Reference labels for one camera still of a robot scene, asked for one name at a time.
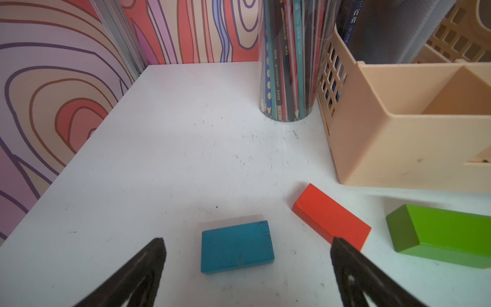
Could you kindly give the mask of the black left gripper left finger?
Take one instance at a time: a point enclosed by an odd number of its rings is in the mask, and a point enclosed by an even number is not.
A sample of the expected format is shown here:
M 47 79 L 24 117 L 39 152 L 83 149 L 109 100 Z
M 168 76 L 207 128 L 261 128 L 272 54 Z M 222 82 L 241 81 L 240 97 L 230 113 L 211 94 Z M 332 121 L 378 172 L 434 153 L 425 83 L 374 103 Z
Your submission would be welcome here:
M 164 239 L 154 238 L 78 306 L 153 306 L 164 264 Z

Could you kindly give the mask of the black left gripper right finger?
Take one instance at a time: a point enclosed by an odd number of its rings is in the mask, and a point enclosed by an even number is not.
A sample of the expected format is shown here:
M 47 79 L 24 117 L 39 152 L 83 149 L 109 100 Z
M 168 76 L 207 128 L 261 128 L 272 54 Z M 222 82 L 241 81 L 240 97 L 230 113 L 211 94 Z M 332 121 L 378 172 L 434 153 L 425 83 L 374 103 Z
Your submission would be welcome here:
M 331 260 L 344 306 L 424 306 L 345 239 L 335 237 Z

